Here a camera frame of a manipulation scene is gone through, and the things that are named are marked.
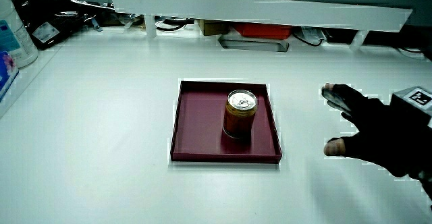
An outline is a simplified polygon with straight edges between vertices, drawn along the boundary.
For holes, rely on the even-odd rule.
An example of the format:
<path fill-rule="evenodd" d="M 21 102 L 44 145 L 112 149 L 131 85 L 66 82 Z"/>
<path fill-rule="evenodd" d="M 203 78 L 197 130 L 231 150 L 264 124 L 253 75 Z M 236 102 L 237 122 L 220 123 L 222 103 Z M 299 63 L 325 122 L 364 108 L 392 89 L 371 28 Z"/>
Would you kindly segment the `person's right hand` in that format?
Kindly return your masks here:
<path fill-rule="evenodd" d="M 327 83 L 321 94 L 358 130 L 353 136 L 330 139 L 325 155 L 371 162 L 395 177 L 431 181 L 430 114 L 396 96 L 385 105 L 345 84 Z"/>

